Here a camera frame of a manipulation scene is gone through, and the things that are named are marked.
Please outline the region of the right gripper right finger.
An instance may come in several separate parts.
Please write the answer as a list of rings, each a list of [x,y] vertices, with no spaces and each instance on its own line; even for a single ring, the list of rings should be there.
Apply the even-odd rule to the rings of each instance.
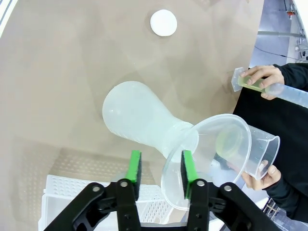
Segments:
[[[192,152],[181,154],[184,197],[189,200],[186,230],[208,231],[212,212],[231,231],[278,231],[279,228],[234,183],[217,187],[198,177]]]

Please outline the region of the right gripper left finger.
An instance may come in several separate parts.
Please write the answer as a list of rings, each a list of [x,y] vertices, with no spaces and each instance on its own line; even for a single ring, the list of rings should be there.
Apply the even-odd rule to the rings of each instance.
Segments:
[[[46,231],[93,231],[116,212],[120,231],[140,231],[136,201],[141,184],[141,152],[133,150],[125,178],[107,187],[88,184],[45,228]]]

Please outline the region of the person's left hand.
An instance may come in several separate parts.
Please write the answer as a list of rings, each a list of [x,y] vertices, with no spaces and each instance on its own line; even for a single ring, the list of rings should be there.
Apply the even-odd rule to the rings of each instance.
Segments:
[[[256,191],[263,190],[263,189],[270,187],[271,185],[277,183],[281,179],[281,176],[282,176],[281,172],[274,165],[271,165],[268,168],[267,174],[259,180],[253,178],[252,176],[250,176],[246,172],[243,172],[241,174],[241,177],[244,180],[244,182],[246,183],[247,187],[250,188],[250,189],[256,190]]]

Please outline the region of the person's right hand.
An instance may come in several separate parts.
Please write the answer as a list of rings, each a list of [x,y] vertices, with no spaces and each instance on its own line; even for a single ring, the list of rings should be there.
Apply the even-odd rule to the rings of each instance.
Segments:
[[[247,77],[247,85],[258,84],[258,87],[262,90],[269,87],[272,84],[285,84],[284,77],[279,68],[273,65],[259,65],[253,68],[247,69],[240,74],[240,77]]]

